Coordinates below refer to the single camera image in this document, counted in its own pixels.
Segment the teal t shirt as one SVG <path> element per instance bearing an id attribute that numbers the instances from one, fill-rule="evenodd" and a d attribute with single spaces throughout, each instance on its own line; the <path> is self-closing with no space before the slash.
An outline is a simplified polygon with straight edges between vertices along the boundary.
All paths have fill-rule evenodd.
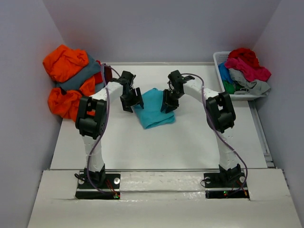
<path id="1" fill-rule="evenodd" d="M 157 88 L 150 89 L 142 95 L 144 108 L 140 105 L 133 107 L 143 129 L 172 124 L 175 122 L 174 112 L 161 112 L 163 91 Z"/>

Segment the orange t shirt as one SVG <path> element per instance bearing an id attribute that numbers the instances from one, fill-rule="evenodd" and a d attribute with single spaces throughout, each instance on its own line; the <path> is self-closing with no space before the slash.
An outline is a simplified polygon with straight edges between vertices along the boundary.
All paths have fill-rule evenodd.
<path id="1" fill-rule="evenodd" d="M 93 95 L 104 86 L 100 61 L 85 50 L 60 45 L 42 64 L 55 83 L 47 100 L 51 113 L 75 121 L 80 98 Z"/>

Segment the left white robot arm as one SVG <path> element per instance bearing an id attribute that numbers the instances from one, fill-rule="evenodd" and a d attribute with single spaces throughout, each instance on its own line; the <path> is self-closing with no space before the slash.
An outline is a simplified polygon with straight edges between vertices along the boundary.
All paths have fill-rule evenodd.
<path id="1" fill-rule="evenodd" d="M 140 88 L 133 86 L 135 77 L 131 72 L 123 71 L 119 78 L 113 78 L 99 92 L 80 98 L 76 129 L 85 144 L 84 180 L 94 188 L 103 186 L 106 179 L 101 139 L 107 127 L 111 102 L 120 99 L 123 110 L 129 113 L 136 105 L 144 108 Z"/>

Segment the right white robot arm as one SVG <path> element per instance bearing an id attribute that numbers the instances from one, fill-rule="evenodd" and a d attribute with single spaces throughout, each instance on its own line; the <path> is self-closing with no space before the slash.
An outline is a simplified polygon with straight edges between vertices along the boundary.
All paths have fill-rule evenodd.
<path id="1" fill-rule="evenodd" d="M 211 173 L 205 179 L 207 185 L 232 187 L 242 176 L 236 151 L 229 145 L 223 133 L 234 127 L 235 110 L 227 92 L 208 89 L 204 81 L 194 74 L 185 75 L 175 70 L 168 75 L 169 88 L 163 91 L 161 112 L 169 113 L 179 107 L 179 99 L 189 95 L 203 104 L 208 126 L 214 132 L 219 151 L 219 172 Z"/>

